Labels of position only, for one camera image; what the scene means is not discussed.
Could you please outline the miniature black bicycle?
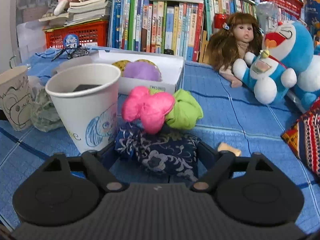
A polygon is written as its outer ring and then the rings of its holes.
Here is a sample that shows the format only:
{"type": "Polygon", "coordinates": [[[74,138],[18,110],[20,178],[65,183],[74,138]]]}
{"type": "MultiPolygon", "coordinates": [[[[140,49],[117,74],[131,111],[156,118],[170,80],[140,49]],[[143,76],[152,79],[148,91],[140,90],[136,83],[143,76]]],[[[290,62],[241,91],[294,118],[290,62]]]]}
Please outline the miniature black bicycle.
{"type": "Polygon", "coordinates": [[[86,47],[83,47],[82,45],[78,45],[77,47],[71,47],[67,46],[63,49],[61,49],[51,61],[56,60],[59,58],[63,53],[67,54],[67,59],[74,59],[76,57],[82,57],[87,56],[89,54],[89,50],[86,47]]]}

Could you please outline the gold sequin soft pouch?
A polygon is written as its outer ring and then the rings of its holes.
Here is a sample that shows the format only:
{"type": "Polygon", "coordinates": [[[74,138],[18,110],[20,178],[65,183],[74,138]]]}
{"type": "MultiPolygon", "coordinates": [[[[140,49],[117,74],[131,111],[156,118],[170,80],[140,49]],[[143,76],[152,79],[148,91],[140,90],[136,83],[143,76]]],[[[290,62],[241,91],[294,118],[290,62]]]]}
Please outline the gold sequin soft pouch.
{"type": "MultiPolygon", "coordinates": [[[[159,68],[158,68],[153,62],[151,62],[151,61],[149,61],[149,60],[146,60],[146,59],[138,59],[138,60],[136,60],[136,62],[146,62],[146,63],[148,63],[148,64],[150,64],[150,65],[153,65],[157,70],[159,70],[159,68]]],[[[118,67],[118,68],[121,70],[121,73],[123,74],[123,72],[124,72],[124,70],[125,70],[125,68],[126,68],[126,65],[127,65],[128,63],[132,63],[132,61],[129,61],[129,60],[120,60],[120,61],[117,61],[117,62],[112,63],[112,65],[118,67]]]]}

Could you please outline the purple soft pouch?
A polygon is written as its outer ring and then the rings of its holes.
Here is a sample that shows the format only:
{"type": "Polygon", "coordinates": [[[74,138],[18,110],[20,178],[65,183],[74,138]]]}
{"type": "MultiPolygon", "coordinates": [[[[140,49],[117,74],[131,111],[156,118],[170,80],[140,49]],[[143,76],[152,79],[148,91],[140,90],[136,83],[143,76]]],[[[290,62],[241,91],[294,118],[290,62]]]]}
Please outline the purple soft pouch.
{"type": "Polygon", "coordinates": [[[160,70],[157,70],[153,65],[136,61],[126,65],[123,77],[149,81],[161,81],[162,79],[160,70]]]}

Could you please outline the brown haired doll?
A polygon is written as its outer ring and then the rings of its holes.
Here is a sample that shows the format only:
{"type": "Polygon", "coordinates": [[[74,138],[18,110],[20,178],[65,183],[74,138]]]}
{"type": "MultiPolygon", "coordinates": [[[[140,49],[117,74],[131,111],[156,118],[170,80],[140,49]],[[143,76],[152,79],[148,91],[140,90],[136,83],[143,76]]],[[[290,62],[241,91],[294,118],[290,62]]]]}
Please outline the brown haired doll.
{"type": "Polygon", "coordinates": [[[208,42],[204,63],[212,66],[232,88],[242,86],[232,71],[233,63],[243,59],[247,52],[258,55],[263,36],[256,18],[250,14],[236,12],[231,14],[222,28],[213,34],[208,42]]]}

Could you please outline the paper cup with black doodles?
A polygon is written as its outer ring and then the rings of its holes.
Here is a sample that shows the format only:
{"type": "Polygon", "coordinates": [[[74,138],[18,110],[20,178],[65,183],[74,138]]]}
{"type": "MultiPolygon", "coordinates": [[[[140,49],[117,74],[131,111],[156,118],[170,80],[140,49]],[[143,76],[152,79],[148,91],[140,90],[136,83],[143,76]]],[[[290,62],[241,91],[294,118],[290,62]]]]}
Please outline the paper cup with black doodles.
{"type": "Polygon", "coordinates": [[[19,66],[3,72],[1,79],[1,109],[16,131],[22,131],[32,125],[31,89],[27,76],[27,67],[19,66]]]}

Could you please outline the pink and green soft toy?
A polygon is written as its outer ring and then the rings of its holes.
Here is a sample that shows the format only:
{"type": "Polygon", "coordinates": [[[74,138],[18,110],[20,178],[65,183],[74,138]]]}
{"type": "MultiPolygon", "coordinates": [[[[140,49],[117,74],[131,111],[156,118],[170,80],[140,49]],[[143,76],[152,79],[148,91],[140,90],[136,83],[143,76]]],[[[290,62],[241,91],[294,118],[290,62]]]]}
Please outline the pink and green soft toy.
{"type": "Polygon", "coordinates": [[[204,114],[189,91],[179,89],[170,94],[138,86],[124,101],[121,116],[127,122],[140,120],[147,133],[156,134],[164,124],[174,129],[193,129],[204,114]]]}

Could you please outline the white paper cup blue drawing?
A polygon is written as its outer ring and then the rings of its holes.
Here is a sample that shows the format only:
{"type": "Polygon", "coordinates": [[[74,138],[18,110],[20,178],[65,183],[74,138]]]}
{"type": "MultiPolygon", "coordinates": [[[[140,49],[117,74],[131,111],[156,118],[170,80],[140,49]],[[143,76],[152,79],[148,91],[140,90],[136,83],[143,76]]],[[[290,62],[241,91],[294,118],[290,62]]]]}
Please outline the white paper cup blue drawing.
{"type": "Polygon", "coordinates": [[[120,76],[118,67],[92,63],[58,72],[46,83],[46,92],[80,153],[102,150],[114,140],[120,76]]]}

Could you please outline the red soda can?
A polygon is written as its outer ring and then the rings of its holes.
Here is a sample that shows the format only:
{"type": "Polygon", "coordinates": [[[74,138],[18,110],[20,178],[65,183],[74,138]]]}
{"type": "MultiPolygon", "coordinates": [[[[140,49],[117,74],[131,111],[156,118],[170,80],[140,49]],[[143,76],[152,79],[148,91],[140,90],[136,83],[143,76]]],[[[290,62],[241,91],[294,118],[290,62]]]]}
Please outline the red soda can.
{"type": "Polygon", "coordinates": [[[213,33],[217,33],[227,20],[228,15],[227,14],[215,14],[214,20],[213,20],[213,33]]]}

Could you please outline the blue cardboard box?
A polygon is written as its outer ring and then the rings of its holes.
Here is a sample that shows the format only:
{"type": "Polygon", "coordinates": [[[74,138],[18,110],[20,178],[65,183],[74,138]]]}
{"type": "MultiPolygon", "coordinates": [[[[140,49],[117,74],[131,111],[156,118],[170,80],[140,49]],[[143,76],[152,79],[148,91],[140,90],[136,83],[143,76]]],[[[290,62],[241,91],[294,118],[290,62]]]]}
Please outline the blue cardboard box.
{"type": "Polygon", "coordinates": [[[306,24],[319,31],[320,0],[305,0],[304,10],[306,24]]]}

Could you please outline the stack of worn books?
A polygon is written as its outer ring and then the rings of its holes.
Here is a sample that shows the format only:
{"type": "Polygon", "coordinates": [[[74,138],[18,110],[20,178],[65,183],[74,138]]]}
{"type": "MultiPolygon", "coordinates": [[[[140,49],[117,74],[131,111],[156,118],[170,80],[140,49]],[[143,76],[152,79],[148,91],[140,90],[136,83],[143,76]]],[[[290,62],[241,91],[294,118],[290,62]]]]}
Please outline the stack of worn books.
{"type": "Polygon", "coordinates": [[[112,0],[79,0],[70,2],[63,13],[54,16],[58,0],[49,0],[47,12],[39,19],[52,28],[68,27],[94,20],[106,19],[110,15],[112,0]]]}

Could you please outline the green crumpled mesh ball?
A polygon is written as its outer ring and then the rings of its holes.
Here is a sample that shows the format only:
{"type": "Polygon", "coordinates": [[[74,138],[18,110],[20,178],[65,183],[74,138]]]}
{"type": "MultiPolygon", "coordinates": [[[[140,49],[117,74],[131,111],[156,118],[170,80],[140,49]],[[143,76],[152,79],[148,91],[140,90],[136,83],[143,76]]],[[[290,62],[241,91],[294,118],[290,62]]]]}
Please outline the green crumpled mesh ball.
{"type": "Polygon", "coordinates": [[[51,97],[44,88],[38,91],[35,100],[31,104],[30,119],[33,126],[42,132],[49,132],[63,127],[51,97]]]}

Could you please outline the small Doraemon plush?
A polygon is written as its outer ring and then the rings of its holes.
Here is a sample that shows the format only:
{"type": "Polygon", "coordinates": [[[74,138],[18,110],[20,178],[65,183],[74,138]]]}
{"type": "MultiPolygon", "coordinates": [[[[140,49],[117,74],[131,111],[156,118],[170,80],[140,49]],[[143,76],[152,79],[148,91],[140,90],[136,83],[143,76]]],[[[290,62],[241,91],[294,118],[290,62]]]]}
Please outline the small Doraemon plush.
{"type": "Polygon", "coordinates": [[[297,83],[295,71],[276,60],[268,49],[261,50],[258,56],[247,52],[243,59],[234,61],[232,70],[263,105],[281,100],[297,83]]]}

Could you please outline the white cardboard box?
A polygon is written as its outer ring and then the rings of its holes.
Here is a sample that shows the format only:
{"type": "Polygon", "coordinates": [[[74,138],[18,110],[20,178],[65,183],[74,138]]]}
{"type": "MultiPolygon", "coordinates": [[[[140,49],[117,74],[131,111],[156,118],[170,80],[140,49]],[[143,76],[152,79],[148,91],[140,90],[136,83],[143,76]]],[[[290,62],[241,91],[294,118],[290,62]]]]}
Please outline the white cardboard box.
{"type": "Polygon", "coordinates": [[[153,54],[111,49],[93,50],[87,56],[67,60],[52,70],[52,75],[65,69],[89,64],[106,63],[121,71],[119,93],[129,94],[137,86],[174,94],[182,80],[184,58],[167,54],[153,54]]]}

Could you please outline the blue table cloth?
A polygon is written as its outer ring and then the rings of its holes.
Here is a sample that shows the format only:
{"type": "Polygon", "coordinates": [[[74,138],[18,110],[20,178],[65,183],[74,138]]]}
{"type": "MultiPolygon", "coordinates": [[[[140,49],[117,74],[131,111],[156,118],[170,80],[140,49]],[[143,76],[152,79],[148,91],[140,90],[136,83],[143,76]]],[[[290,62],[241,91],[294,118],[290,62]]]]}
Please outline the blue table cloth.
{"type": "MultiPolygon", "coordinates": [[[[285,98],[263,106],[245,87],[231,88],[229,83],[205,64],[187,61],[180,87],[192,93],[204,116],[192,133],[212,147],[226,142],[240,149],[243,156],[261,152],[276,164],[304,194],[304,207],[297,225],[310,233],[319,229],[319,179],[292,153],[281,139],[300,112],[285,98]]],[[[19,219],[12,206],[12,195],[49,156],[79,151],[64,128],[41,132],[29,127],[13,130],[1,122],[1,222],[16,228],[19,219]]]]}

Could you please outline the navy floral soft pouch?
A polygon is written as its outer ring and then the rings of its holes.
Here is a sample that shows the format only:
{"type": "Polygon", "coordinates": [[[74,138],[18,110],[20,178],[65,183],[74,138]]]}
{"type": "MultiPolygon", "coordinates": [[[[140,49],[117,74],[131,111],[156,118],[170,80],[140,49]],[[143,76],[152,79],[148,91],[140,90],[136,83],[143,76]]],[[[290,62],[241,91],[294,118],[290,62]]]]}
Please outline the navy floral soft pouch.
{"type": "Polygon", "coordinates": [[[149,134],[132,122],[123,123],[115,138],[120,157],[157,174],[197,181],[200,139],[168,127],[149,134]]]}

